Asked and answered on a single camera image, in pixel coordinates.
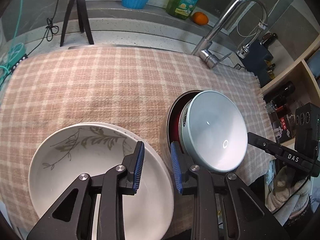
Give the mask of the orange fruit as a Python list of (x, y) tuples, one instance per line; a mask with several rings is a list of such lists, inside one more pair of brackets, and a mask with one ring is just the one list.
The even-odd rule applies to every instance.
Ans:
[(207, 25), (209, 22), (208, 16), (202, 12), (193, 13), (191, 19), (194, 23), (200, 26)]

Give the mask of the teal round power strip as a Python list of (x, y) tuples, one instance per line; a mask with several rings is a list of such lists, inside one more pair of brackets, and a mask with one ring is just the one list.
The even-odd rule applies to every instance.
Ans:
[(26, 54), (26, 48), (23, 43), (14, 45), (8, 52), (8, 64), (11, 65), (14, 62), (14, 59), (19, 59), (24, 54)]

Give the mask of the white plate with leaf print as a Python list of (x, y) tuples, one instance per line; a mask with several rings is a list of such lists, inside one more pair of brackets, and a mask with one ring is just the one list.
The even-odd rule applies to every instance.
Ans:
[[(28, 184), (39, 217), (82, 173), (105, 174), (134, 152), (137, 141), (108, 127), (80, 126), (59, 130), (37, 148)], [(174, 212), (174, 191), (165, 171), (145, 147), (140, 186), (123, 198), (126, 239), (162, 239)]]

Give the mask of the white plate with pink flowers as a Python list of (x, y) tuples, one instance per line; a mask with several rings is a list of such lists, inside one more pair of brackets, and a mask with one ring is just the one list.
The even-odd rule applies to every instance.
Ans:
[(161, 167), (163, 168), (163, 170), (165, 171), (167, 177), (169, 178), (170, 183), (172, 184), (172, 179), (171, 179), (169, 170), (167, 169), (167, 167), (166, 167), (164, 161), (162, 160), (161, 156), (149, 145), (149, 143), (145, 139), (140, 138), (135, 133), (133, 133), (133, 132), (127, 130), (127, 129), (124, 129), (124, 128), (122, 128), (120, 126), (117, 126), (117, 125), (114, 125), (114, 124), (108, 124), (108, 123), (105, 123), (105, 122), (82, 122), (82, 123), (79, 123), (79, 124), (73, 124), (71, 126), (64, 127), (61, 130), (67, 129), (67, 128), (70, 128), (70, 127), (80, 127), (80, 126), (84, 126), (84, 125), (85, 126), (108, 127), (108, 128), (111, 128), (111, 129), (113, 129), (113, 130), (115, 130), (117, 132), (125, 133), (128, 137), (132, 137), (136, 141), (144, 142), (145, 147), (147, 148), (148, 151), (150, 151), (150, 153), (154, 156), (154, 158), (156, 158), (157, 161), (160, 163)]

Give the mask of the red rimmed steel bowl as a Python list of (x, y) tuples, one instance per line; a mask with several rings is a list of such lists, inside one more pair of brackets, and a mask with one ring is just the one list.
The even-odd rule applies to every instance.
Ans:
[(160, 148), (162, 159), (169, 170), (172, 170), (170, 144), (172, 141), (180, 142), (179, 120), (185, 105), (192, 100), (201, 90), (186, 91), (178, 96), (169, 107), (160, 131)]

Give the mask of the pink plaid cloth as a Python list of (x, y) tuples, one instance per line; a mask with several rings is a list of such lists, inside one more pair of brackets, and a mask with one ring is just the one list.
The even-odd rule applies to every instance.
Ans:
[(62, 50), (24, 60), (1, 100), (1, 197), (10, 220), (25, 230), (38, 221), (28, 171), (49, 135), (77, 123), (106, 122), (160, 151), (167, 111), (189, 90), (225, 94), (248, 131), (274, 139), (259, 81), (246, 71), (209, 69), (195, 56), (143, 48)]

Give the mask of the black mini tripod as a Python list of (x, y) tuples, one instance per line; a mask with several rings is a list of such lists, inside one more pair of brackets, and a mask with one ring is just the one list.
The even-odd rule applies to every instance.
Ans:
[(67, 9), (65, 12), (65, 17), (63, 21), (63, 26), (62, 26), (62, 32), (61, 32), (61, 39), (60, 39), (60, 46), (62, 47), (65, 41), (65, 35), (67, 31), (67, 25), (68, 21), (70, 19), (70, 15), (73, 9), (73, 6), (76, 4), (76, 12), (78, 15), (78, 24), (79, 24), (79, 29), (80, 33), (86, 33), (88, 43), (90, 45), (94, 44), (92, 32), (91, 32), (91, 27), (89, 23), (89, 18), (88, 18), (88, 12), (87, 12), (87, 6), (86, 6), (86, 0), (69, 0)]

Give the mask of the black inline light controller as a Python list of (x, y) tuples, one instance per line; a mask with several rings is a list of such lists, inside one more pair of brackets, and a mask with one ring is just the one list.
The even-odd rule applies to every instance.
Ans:
[(11, 64), (11, 70), (14, 71), (16, 69), (16, 67), (25, 59), (28, 58), (27, 54), (24, 54), (21, 58), (19, 59), (14, 59), (14, 62)]

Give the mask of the white ceramic bowl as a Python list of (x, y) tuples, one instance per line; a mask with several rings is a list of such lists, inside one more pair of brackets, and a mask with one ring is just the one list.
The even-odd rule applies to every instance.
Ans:
[(247, 128), (232, 100), (205, 90), (181, 113), (180, 142), (195, 164), (211, 172), (227, 173), (235, 171), (246, 155)]

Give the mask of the wooden shelf unit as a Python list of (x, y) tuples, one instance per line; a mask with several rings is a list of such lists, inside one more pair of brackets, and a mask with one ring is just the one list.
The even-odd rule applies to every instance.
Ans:
[(319, 37), (292, 64), (265, 85), (261, 89), (262, 94), (272, 93), (291, 81), (296, 88), (288, 99), (293, 102), (291, 113), (295, 113), (295, 109), (300, 105), (305, 105), (309, 102), (319, 106), (319, 86), (307, 64), (308, 59), (318, 50)]

